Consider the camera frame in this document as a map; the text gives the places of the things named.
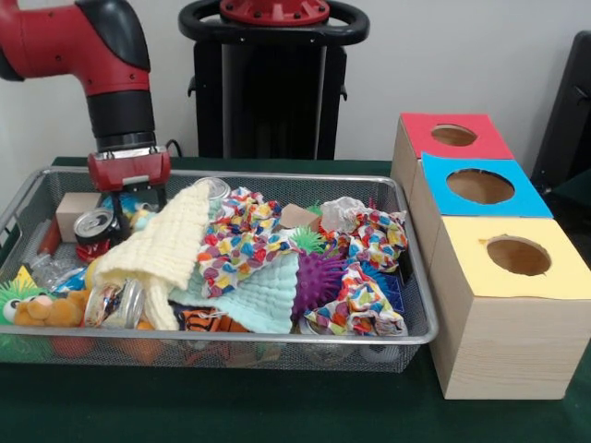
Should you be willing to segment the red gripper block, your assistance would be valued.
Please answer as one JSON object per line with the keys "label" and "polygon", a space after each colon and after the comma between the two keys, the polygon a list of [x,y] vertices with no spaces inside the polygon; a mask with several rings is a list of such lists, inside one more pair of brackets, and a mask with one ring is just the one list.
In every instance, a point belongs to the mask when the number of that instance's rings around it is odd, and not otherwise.
{"label": "red gripper block", "polygon": [[91,181],[102,192],[113,193],[114,215],[119,225],[119,242],[130,236],[129,221],[120,199],[120,192],[138,187],[153,187],[158,209],[167,204],[165,184],[171,173],[171,158],[163,147],[146,147],[92,153],[88,156]]}

